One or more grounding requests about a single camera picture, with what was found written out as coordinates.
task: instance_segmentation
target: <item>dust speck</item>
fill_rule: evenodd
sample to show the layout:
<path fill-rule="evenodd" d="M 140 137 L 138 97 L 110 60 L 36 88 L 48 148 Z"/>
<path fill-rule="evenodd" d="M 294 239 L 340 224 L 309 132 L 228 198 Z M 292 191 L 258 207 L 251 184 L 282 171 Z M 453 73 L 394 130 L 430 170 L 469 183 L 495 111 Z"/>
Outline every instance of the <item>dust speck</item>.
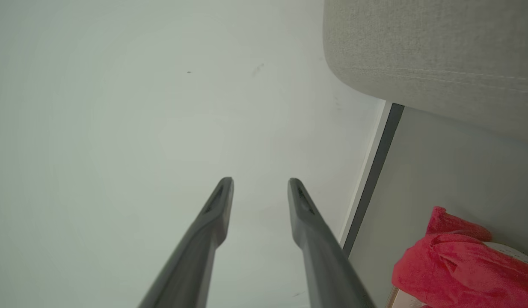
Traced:
<path fill-rule="evenodd" d="M 336 109 L 339 111 L 342 110 L 342 104 L 340 103 L 340 101 L 338 101 L 338 97 L 334 95 L 333 98 L 334 98 L 334 104 L 336 106 Z"/>
<path fill-rule="evenodd" d="M 255 77 L 258 73 L 260 73 L 260 70 L 264 67 L 264 63 L 258 65 L 255 70 L 252 71 L 252 76 Z"/>

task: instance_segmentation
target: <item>red cloth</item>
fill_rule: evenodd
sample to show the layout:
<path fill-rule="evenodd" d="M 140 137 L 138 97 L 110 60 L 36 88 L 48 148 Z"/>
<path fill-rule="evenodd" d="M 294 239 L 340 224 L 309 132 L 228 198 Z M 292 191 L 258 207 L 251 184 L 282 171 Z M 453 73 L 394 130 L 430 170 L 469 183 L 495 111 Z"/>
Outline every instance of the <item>red cloth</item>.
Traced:
<path fill-rule="evenodd" d="M 397 262 L 392 283 L 433 308 L 528 308 L 528 264 L 483 244 L 491 238 L 435 207 L 426 236 Z"/>

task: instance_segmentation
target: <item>gray sofa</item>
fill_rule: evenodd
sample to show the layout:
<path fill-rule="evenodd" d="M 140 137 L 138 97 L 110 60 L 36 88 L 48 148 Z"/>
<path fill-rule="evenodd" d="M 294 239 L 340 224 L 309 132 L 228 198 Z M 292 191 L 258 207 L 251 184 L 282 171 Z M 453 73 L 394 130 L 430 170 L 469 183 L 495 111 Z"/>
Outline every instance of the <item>gray sofa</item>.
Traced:
<path fill-rule="evenodd" d="M 352 88 L 528 141 L 528 0 L 325 0 Z"/>

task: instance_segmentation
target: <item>dark gray trim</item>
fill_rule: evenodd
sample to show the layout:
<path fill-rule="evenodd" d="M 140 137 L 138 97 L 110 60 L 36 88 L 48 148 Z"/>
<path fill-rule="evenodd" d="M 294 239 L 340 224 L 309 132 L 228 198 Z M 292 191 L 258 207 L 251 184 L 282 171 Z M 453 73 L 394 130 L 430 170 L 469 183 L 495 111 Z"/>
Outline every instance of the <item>dark gray trim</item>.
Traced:
<path fill-rule="evenodd" d="M 293 239 L 304 256 L 311 308 L 376 308 L 299 179 L 288 185 Z"/>
<path fill-rule="evenodd" d="M 204 308 L 215 250 L 228 233 L 233 180 L 223 178 L 146 293 L 139 308 Z"/>
<path fill-rule="evenodd" d="M 405 109 L 405 106 L 403 105 L 392 104 L 392 107 L 389 111 L 386 126 L 384 127 L 382 138 L 380 138 L 380 143 L 376 149 L 376 155 L 372 161 L 372 166 L 368 172 L 368 177 L 361 194 L 359 205 L 357 206 L 356 214 L 353 217 L 352 225 L 348 231 L 348 236 L 346 236 L 344 248 L 342 248 L 342 251 L 346 257 L 348 257 L 352 252 L 353 243 L 356 241 L 356 236 L 359 232 L 359 228 L 361 228 L 361 223 L 363 222 L 363 217 L 365 216 L 368 204 L 370 203 L 372 193 L 374 193 L 376 183 L 378 183 L 378 178 L 386 161 L 386 156 L 388 156 L 389 147 L 392 144 L 393 136 L 397 130 L 397 125 L 399 125 L 399 121 L 401 120 L 403 109 Z"/>

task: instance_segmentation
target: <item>gray wall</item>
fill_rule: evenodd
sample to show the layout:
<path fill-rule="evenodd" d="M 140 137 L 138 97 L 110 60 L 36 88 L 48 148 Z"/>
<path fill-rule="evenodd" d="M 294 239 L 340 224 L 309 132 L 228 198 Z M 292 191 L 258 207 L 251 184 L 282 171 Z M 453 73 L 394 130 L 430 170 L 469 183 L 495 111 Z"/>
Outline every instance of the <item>gray wall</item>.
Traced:
<path fill-rule="evenodd" d="M 350 256 L 378 307 L 434 206 L 528 254 L 528 144 L 405 109 Z"/>

